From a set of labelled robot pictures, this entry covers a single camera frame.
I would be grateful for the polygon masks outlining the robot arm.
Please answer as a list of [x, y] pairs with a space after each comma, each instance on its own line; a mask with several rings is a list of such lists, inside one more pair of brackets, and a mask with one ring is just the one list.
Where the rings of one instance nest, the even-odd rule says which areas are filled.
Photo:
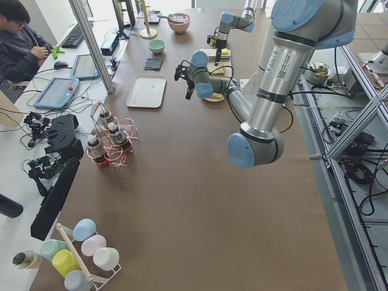
[[232, 29], [238, 29], [244, 32], [252, 32], [255, 27], [255, 13], [258, 1], [246, 1], [241, 16], [232, 12], [222, 12], [219, 26], [212, 35], [207, 36], [207, 43], [216, 48], [215, 67], [217, 68], [221, 60], [222, 49], [226, 48], [229, 33]]
[[356, 1], [276, 1], [258, 69], [244, 88], [231, 77], [213, 76], [203, 51], [177, 66], [174, 78], [186, 81], [187, 96], [220, 93], [240, 121], [239, 131], [227, 140], [234, 165], [253, 167], [281, 157], [284, 143], [275, 123], [288, 95], [315, 50], [353, 41], [357, 8]]

